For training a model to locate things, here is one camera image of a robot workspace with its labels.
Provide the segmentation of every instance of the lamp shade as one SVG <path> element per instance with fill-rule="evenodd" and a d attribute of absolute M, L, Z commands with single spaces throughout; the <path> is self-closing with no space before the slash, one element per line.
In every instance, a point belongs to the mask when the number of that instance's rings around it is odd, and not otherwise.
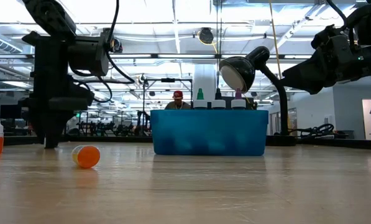
<path fill-rule="evenodd" d="M 240 89 L 242 93 L 252 87 L 255 78 L 255 68 L 249 60 L 244 57 L 230 57 L 222 60 L 219 64 L 222 78 L 227 85 L 236 90 Z"/>

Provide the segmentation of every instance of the desk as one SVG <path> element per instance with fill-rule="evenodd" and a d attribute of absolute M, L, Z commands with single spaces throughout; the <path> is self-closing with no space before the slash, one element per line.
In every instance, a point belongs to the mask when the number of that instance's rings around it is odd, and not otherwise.
<path fill-rule="evenodd" d="M 79 169 L 71 160 L 79 144 L 5 147 L 0 223 L 371 224 L 371 150 L 156 156 L 151 143 L 95 142 L 99 164 Z"/>

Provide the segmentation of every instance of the ceiling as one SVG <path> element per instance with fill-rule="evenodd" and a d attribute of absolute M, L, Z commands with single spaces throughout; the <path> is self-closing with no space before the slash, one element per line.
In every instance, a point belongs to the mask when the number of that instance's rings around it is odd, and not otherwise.
<path fill-rule="evenodd" d="M 111 26 L 116 1 L 114 0 L 57 0 L 76 23 L 76 34 L 99 35 L 103 28 Z M 349 15 L 360 1 L 334 0 L 337 6 Z M 310 41 L 314 35 L 327 25 L 342 25 L 341 18 L 319 0 L 276 0 L 272 5 L 278 54 L 295 57 L 296 60 L 280 60 L 280 70 L 302 62 L 305 55 L 311 55 Z M 214 35 L 213 45 L 204 45 L 198 39 L 202 27 L 209 27 Z M 21 41 L 30 31 L 47 35 L 29 15 L 21 0 L 0 0 L 0 79 L 28 80 L 33 68 L 33 60 L 17 58 L 20 54 L 32 54 L 33 47 Z M 272 59 L 268 66 L 279 74 L 275 56 L 273 27 L 270 5 L 267 0 L 121 0 L 120 11 L 114 31 L 123 44 L 123 54 L 141 54 L 114 57 L 115 63 L 135 79 L 144 74 L 146 78 L 193 78 L 198 75 L 195 65 L 210 64 L 211 74 L 216 74 L 217 60 L 214 58 L 181 58 L 183 54 L 247 54 L 258 46 L 271 50 Z M 142 58 L 142 54 L 179 54 L 171 58 Z M 120 74 L 110 70 L 107 78 L 122 80 Z M 32 82 L 0 82 L 0 90 L 32 88 Z M 190 99 L 187 83 L 160 83 L 149 87 L 155 96 L 149 96 L 148 108 L 164 108 L 170 101 L 172 91 L 184 90 L 185 98 Z M 128 111 L 142 108 L 142 88 L 135 85 L 110 84 L 114 90 L 113 102 L 109 109 L 118 110 L 118 104 Z M 223 95 L 232 91 L 219 80 Z M 95 84 L 92 89 L 98 94 L 107 95 L 104 85 Z M 277 100 L 270 81 L 257 73 L 252 86 L 259 94 L 256 99 L 269 103 Z"/>

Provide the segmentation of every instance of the red cap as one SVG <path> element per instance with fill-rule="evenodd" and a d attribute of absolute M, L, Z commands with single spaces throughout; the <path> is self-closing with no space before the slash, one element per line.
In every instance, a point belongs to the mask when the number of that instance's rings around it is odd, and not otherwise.
<path fill-rule="evenodd" d="M 182 99 L 183 98 L 183 92 L 180 90 L 177 90 L 173 94 L 173 99 Z"/>

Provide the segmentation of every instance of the person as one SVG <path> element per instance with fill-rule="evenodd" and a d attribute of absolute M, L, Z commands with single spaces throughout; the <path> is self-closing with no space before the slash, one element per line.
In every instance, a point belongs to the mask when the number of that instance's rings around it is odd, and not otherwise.
<path fill-rule="evenodd" d="M 175 91 L 173 94 L 173 102 L 169 102 L 165 110 L 188 110 L 191 109 L 191 105 L 183 101 L 183 92 Z"/>

